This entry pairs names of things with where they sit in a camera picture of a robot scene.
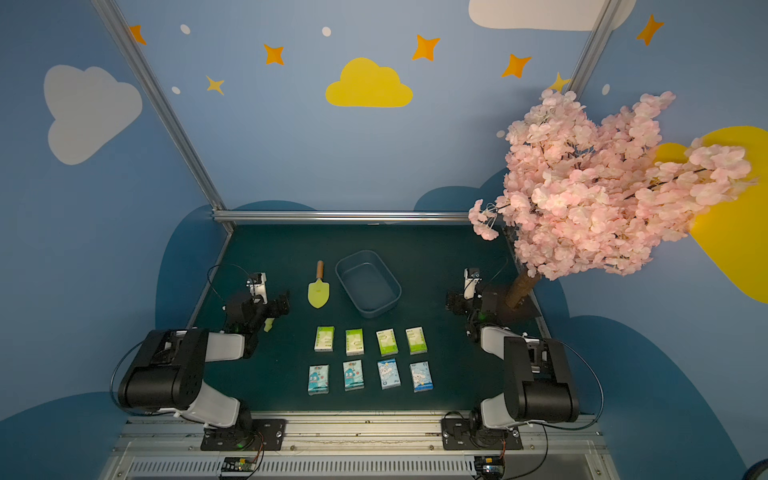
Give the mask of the blue pocket tissue pack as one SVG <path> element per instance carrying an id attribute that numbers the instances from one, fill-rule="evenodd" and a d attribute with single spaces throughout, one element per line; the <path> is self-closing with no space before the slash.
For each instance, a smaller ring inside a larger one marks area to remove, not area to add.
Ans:
<path id="1" fill-rule="evenodd" d="M 397 361 L 394 358 L 377 362 L 377 370 L 380 385 L 383 390 L 400 387 L 402 385 Z"/>
<path id="2" fill-rule="evenodd" d="M 329 366 L 312 365 L 308 372 L 309 395 L 327 394 L 329 392 Z"/>
<path id="3" fill-rule="evenodd" d="M 412 363 L 410 365 L 410 372 L 414 392 L 430 391 L 434 388 L 429 363 L 427 361 Z"/>
<path id="4" fill-rule="evenodd" d="M 342 364 L 344 389 L 346 391 L 364 388 L 364 375 L 361 360 L 346 361 Z"/>

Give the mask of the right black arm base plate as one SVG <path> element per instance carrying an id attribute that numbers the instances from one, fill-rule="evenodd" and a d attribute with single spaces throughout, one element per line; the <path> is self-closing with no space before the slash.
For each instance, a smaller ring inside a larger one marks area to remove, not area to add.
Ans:
<path id="1" fill-rule="evenodd" d="M 440 421 L 445 450 L 522 450 L 518 430 L 489 429 L 471 419 L 446 417 Z"/>

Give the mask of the green pocket tissue pack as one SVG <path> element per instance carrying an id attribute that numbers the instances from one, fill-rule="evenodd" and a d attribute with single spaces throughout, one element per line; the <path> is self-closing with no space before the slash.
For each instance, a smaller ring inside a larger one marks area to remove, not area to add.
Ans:
<path id="1" fill-rule="evenodd" d="M 396 335 L 392 328 L 377 331 L 376 338 L 382 357 L 389 357 L 399 353 Z"/>
<path id="2" fill-rule="evenodd" d="M 319 326 L 316 330 L 314 351 L 332 352 L 334 345 L 335 327 Z"/>
<path id="3" fill-rule="evenodd" d="M 359 356 L 365 353 L 364 334 L 362 329 L 349 329 L 345 331 L 345 353 L 349 357 Z"/>
<path id="4" fill-rule="evenodd" d="M 428 351 L 426 337 L 421 326 L 408 328 L 405 333 L 411 355 L 423 354 Z"/>

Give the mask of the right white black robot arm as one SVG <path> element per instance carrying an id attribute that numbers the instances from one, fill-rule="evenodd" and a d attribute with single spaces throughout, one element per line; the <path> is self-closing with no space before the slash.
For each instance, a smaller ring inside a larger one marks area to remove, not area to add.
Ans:
<path id="1" fill-rule="evenodd" d="M 469 340 L 502 362 L 502 390 L 473 411 L 473 430 L 503 431 L 525 423 L 553 425 L 578 419 L 580 401 L 566 346 L 547 336 L 511 330 L 515 322 L 542 318 L 529 294 L 510 307 L 506 288 L 489 284 L 479 269 L 470 267 L 463 272 L 461 289 L 446 294 L 446 309 L 464 316 Z"/>

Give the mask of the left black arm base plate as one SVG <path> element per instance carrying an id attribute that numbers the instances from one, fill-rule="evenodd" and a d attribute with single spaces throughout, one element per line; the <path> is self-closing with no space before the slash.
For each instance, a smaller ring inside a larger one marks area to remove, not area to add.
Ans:
<path id="1" fill-rule="evenodd" d="M 256 418 L 249 427 L 205 428 L 201 451 L 279 451 L 285 419 Z"/>

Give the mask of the blue plastic storage box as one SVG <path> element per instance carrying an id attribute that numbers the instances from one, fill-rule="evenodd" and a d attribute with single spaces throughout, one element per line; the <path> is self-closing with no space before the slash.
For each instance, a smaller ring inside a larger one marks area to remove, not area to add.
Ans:
<path id="1" fill-rule="evenodd" d="M 360 250 L 335 265 L 336 276 L 365 319 L 373 319 L 393 309 L 402 287 L 382 258 L 372 250 Z"/>

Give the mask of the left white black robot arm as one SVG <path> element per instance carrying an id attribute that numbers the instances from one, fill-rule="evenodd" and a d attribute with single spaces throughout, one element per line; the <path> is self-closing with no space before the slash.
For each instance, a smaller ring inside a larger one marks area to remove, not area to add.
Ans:
<path id="1" fill-rule="evenodd" d="M 136 344 L 122 379 L 116 367 L 110 397 L 125 412 L 155 416 L 173 414 L 209 429 L 247 432 L 252 429 L 249 407 L 208 385 L 209 363 L 238 361 L 253 356 L 259 334 L 290 312 L 290 294 L 267 294 L 266 275 L 248 277 L 247 291 L 224 305 L 221 330 L 206 328 L 152 330 Z"/>

